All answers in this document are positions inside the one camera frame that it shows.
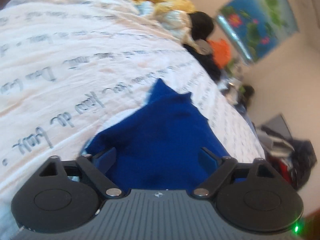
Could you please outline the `blue knit sweater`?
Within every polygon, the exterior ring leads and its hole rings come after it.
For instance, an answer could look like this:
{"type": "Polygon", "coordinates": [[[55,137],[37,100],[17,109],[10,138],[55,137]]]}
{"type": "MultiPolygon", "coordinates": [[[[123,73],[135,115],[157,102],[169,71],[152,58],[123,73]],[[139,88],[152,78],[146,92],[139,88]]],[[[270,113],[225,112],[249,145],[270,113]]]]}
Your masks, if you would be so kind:
{"type": "Polygon", "coordinates": [[[96,155],[113,147],[116,163],[105,176],[124,191],[193,191],[210,174],[199,164],[201,148],[228,155],[191,94],[179,94],[162,80],[144,107],[98,133],[86,152],[96,155]]]}

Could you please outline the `green plastic stool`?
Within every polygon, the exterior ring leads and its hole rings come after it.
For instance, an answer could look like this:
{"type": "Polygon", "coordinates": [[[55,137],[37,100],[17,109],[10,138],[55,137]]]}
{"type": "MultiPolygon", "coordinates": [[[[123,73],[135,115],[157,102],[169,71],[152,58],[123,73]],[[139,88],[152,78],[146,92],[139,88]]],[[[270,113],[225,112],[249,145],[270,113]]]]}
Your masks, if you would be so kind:
{"type": "Polygon", "coordinates": [[[242,75],[241,60],[239,57],[232,58],[225,66],[228,77],[240,77],[242,75]]]}

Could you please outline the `lotus pond wall poster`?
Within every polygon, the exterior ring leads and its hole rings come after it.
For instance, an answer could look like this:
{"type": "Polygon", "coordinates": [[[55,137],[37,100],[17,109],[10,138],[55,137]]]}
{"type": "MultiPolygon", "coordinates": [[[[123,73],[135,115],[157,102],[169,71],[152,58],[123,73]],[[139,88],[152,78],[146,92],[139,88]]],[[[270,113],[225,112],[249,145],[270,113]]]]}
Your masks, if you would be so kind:
{"type": "Polygon", "coordinates": [[[258,62],[299,32],[288,0],[230,0],[215,21],[246,64],[258,62]]]}

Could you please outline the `grey laptop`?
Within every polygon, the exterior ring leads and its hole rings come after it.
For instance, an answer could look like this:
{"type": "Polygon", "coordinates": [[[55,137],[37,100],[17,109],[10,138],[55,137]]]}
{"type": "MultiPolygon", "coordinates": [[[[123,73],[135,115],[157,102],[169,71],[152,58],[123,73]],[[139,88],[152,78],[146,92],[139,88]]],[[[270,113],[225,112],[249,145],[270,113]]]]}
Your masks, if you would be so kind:
{"type": "Polygon", "coordinates": [[[292,139],[290,128],[281,113],[264,122],[261,126],[267,127],[287,139],[292,139]]]}

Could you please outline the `dark clothes heap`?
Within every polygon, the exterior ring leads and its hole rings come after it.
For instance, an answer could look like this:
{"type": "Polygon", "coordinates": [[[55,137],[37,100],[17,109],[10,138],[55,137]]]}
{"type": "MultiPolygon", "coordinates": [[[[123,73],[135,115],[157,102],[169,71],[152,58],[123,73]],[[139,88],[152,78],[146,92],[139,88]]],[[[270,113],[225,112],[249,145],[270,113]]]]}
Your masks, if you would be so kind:
{"type": "Polygon", "coordinates": [[[264,125],[256,133],[266,160],[295,190],[300,190],[317,164],[311,141],[286,138],[264,125]]]}

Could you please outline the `black garment pile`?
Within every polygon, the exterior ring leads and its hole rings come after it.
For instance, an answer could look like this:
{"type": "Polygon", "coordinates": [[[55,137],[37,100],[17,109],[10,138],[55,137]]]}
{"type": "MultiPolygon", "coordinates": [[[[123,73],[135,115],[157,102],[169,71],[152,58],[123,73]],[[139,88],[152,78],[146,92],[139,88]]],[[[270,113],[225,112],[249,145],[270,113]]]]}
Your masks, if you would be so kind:
{"type": "Polygon", "coordinates": [[[219,82],[221,70],[213,60],[213,48],[207,38],[214,31],[213,19],[204,12],[197,11],[188,14],[191,21],[191,37],[198,49],[184,44],[184,48],[199,62],[214,82],[219,82]]]}

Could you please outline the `orange cloth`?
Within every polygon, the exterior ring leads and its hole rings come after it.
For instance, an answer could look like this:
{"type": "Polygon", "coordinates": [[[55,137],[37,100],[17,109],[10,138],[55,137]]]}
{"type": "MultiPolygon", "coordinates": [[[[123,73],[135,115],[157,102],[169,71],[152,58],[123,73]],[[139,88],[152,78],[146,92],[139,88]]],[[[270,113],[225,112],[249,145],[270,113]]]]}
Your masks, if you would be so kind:
{"type": "Polygon", "coordinates": [[[219,69],[225,68],[231,60],[231,48],[226,40],[209,40],[209,45],[213,50],[213,60],[219,69]]]}

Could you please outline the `white script-print bed sheet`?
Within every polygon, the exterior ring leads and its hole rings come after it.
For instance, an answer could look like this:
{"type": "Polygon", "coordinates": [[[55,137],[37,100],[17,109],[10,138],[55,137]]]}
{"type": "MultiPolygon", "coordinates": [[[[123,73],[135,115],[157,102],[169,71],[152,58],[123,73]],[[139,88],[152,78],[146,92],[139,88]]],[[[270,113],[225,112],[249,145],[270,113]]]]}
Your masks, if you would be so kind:
{"type": "Polygon", "coordinates": [[[264,155],[206,71],[131,0],[11,0],[1,10],[1,239],[14,194],[50,156],[74,159],[142,107],[157,79],[192,101],[228,153],[264,155]]]}

